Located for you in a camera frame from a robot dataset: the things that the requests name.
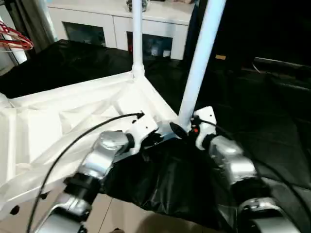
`black trash bag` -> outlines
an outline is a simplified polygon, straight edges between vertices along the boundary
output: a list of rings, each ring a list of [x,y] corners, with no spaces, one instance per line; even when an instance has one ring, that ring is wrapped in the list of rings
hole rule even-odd
[[[218,229],[206,153],[171,139],[115,164],[104,193],[145,210]]]

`white pole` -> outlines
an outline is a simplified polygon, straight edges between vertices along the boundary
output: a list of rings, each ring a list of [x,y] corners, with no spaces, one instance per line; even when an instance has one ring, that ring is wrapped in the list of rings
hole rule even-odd
[[[133,74],[134,77],[143,76],[145,73],[142,63],[142,3],[141,0],[133,0]]]
[[[178,122],[185,130],[189,129],[190,119],[223,15],[225,2],[226,0],[208,0],[207,2],[183,101],[179,110]]]

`cabinet door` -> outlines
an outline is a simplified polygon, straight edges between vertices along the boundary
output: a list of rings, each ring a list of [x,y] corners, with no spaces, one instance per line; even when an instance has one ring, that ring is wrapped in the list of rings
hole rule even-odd
[[[116,47],[112,16],[58,8],[49,12],[58,39]]]
[[[117,48],[132,50],[133,24],[131,18],[113,17]],[[188,27],[185,25],[143,20],[143,53],[183,59]]]

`black cloth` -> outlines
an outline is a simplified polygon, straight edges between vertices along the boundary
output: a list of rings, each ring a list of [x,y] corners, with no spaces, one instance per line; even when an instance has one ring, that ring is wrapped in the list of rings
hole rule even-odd
[[[188,70],[167,58],[145,57],[144,64],[146,77],[178,112]],[[0,77],[0,92],[15,98],[131,67],[132,55],[126,51],[63,40]],[[233,132],[248,156],[277,170],[311,209],[310,100],[307,82],[220,67],[207,71],[196,109],[213,106],[218,125]],[[311,232],[310,219],[293,192],[270,169],[256,165],[300,230]],[[218,229],[209,170],[206,153],[170,140],[118,163],[105,181],[105,193]]]

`white shelf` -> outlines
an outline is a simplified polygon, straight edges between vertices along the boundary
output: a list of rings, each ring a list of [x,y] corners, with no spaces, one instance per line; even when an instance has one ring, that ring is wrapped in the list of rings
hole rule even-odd
[[[48,7],[132,17],[132,13],[127,10],[125,0],[52,0],[48,3]],[[147,11],[142,14],[142,18],[188,26],[193,7],[194,4],[173,2],[173,0],[151,1]]]

